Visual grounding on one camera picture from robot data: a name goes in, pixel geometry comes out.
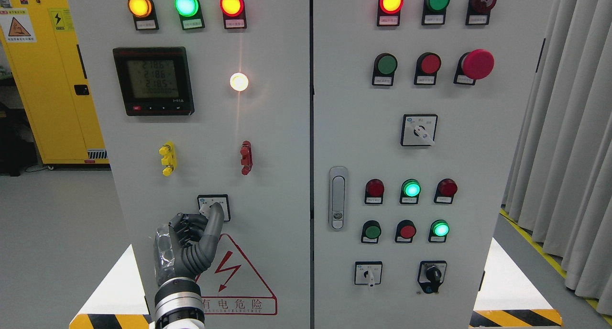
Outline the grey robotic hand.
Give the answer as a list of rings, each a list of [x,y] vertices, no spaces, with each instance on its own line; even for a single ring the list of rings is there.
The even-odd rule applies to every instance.
[[[175,277],[194,279],[216,256],[224,222],[220,203],[205,206],[205,213],[178,213],[156,231],[153,246],[157,285]]]

